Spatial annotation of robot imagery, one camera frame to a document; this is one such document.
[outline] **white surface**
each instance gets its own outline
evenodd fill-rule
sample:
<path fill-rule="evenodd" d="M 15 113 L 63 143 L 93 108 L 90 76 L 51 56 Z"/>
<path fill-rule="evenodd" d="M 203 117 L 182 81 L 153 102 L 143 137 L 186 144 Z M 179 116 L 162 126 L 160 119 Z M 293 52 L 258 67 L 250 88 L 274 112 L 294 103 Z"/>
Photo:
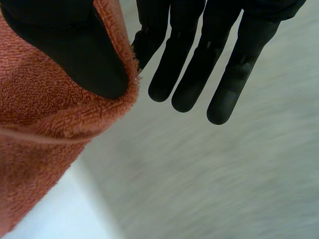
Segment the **white surface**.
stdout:
<path fill-rule="evenodd" d="M 56 186 L 2 239 L 118 239 L 90 177 L 76 161 Z"/>
<path fill-rule="evenodd" d="M 133 40 L 141 25 L 135 1 L 128 3 Z M 240 19 L 187 113 L 148 96 L 161 46 L 141 73 L 132 110 L 82 154 L 127 239 L 319 239 L 318 9 L 319 0 L 307 0 L 282 22 L 221 126 L 206 110 Z"/>

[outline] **floor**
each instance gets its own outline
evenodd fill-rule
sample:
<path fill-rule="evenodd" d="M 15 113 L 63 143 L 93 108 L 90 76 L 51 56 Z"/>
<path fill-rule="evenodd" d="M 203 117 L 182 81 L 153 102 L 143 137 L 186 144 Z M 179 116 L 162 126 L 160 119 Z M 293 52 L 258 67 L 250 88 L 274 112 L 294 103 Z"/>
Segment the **floor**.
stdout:
<path fill-rule="evenodd" d="M 147 94 L 163 44 L 142 72 L 136 105 L 81 159 L 127 239 L 319 238 L 318 9 L 308 0 L 281 24 L 222 126 L 206 109 L 239 22 L 185 114 Z M 135 1 L 123 10 L 133 40 Z"/>

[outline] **fingertip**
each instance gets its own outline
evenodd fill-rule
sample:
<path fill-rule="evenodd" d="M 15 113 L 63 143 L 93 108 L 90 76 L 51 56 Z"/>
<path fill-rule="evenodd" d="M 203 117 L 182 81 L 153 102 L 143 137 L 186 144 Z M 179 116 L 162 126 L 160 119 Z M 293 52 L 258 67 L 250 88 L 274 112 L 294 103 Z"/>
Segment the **fingertip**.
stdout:
<path fill-rule="evenodd" d="M 126 72 L 121 73 L 120 75 L 115 76 L 115 81 L 111 83 L 113 85 L 110 91 L 105 91 L 106 95 L 104 95 L 104 98 L 109 99 L 117 99 L 123 95 L 125 95 L 128 87 L 129 87 L 129 77 L 126 74 Z"/>
<path fill-rule="evenodd" d="M 207 118 L 211 123 L 213 123 L 215 125 L 222 125 L 229 120 L 230 115 L 227 115 L 227 114 L 225 114 L 221 111 L 218 111 L 218 110 L 214 111 L 214 110 L 208 108 Z"/>
<path fill-rule="evenodd" d="M 149 87 L 149 96 L 153 101 L 164 102 L 168 99 L 169 95 L 158 89 L 154 89 L 151 85 Z"/>
<path fill-rule="evenodd" d="M 190 111 L 193 108 L 193 105 L 187 104 L 185 102 L 185 99 L 182 100 L 180 97 L 176 96 L 176 92 L 174 93 L 172 99 L 171 99 L 171 105 L 173 108 L 181 113 L 186 113 Z"/>

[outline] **orange towel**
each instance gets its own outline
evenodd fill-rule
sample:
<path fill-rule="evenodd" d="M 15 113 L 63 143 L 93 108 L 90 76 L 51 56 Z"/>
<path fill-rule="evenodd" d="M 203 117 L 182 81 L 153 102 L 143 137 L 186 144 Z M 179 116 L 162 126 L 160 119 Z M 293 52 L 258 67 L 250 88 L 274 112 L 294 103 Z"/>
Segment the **orange towel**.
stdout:
<path fill-rule="evenodd" d="M 138 94 L 137 63 L 118 0 L 96 0 L 129 89 L 106 100 L 80 88 L 0 15 L 0 237 L 59 180 L 84 146 L 122 117 Z"/>

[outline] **gloved hand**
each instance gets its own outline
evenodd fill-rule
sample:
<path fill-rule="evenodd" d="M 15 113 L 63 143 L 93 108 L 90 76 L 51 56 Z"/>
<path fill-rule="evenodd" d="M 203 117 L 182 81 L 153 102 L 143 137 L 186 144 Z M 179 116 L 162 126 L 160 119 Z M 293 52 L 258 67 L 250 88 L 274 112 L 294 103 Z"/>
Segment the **gloved hand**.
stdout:
<path fill-rule="evenodd" d="M 13 31 L 37 47 L 84 89 L 122 96 L 128 76 L 93 0 L 0 0 Z"/>
<path fill-rule="evenodd" d="M 171 94 L 193 44 L 204 11 L 202 35 L 173 97 L 179 112 L 194 106 L 227 41 L 241 9 L 238 39 L 207 110 L 214 124 L 228 121 L 252 69 L 282 20 L 293 17 L 306 0 L 137 0 L 142 29 L 133 42 L 142 70 L 164 41 L 168 12 L 172 31 L 149 87 L 150 97 L 165 101 Z"/>

